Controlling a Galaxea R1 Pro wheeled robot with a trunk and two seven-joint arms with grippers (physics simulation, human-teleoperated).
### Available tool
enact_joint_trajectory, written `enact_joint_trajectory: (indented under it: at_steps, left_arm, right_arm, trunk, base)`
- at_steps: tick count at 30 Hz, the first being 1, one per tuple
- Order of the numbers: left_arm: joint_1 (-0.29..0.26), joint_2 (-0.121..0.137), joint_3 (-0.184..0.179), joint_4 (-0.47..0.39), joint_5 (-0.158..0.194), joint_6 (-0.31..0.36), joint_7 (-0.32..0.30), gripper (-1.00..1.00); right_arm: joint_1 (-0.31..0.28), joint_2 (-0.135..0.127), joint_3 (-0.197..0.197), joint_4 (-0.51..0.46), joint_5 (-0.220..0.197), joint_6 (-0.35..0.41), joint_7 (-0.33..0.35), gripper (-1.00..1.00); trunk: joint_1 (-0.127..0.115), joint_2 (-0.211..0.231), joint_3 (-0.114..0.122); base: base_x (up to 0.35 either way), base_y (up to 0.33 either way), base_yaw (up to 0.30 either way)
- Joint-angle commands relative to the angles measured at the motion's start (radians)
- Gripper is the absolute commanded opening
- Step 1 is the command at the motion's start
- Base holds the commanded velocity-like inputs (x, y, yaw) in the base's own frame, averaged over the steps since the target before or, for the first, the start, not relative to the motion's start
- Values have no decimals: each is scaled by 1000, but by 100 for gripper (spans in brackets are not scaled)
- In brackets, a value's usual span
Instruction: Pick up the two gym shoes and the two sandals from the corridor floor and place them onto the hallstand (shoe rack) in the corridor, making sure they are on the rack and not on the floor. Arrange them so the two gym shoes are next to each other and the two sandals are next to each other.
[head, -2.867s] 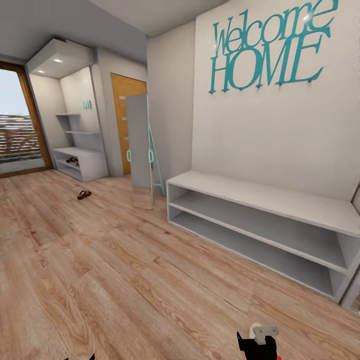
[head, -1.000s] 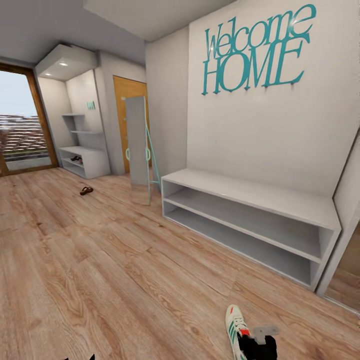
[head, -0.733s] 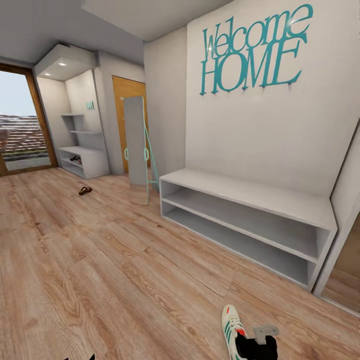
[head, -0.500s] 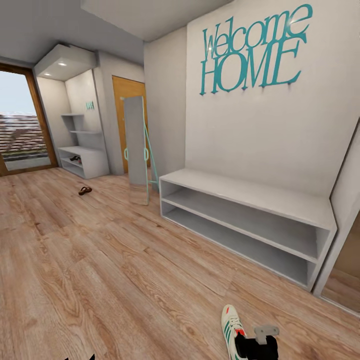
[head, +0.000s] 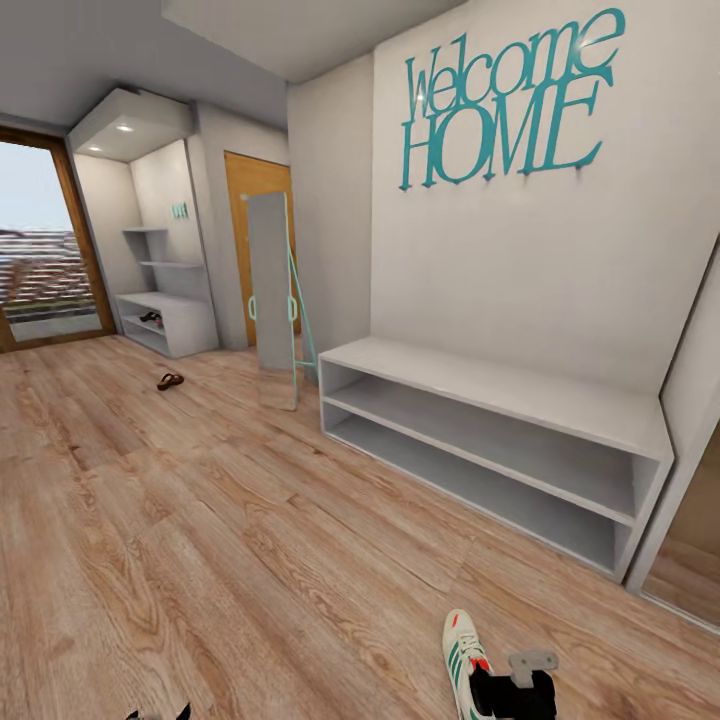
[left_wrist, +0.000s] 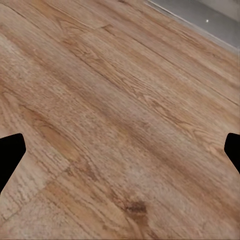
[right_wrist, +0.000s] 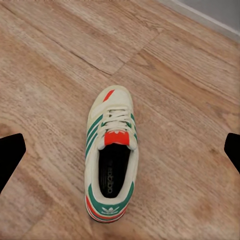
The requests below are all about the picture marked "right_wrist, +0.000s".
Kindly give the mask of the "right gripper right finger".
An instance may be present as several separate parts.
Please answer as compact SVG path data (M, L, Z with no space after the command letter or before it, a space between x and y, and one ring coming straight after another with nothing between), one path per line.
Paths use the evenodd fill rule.
M224 151L240 173L240 135L228 133Z

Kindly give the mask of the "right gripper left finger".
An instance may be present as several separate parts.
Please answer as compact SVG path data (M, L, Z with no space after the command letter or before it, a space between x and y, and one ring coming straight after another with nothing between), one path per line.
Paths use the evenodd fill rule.
M26 152L21 133L0 138L0 193Z

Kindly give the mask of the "gym shoe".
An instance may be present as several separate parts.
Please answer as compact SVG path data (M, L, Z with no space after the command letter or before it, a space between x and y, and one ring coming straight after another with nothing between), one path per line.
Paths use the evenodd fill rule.
M87 120L85 205L94 221L110 224L124 215L138 163L132 96L124 86L109 86L96 98Z

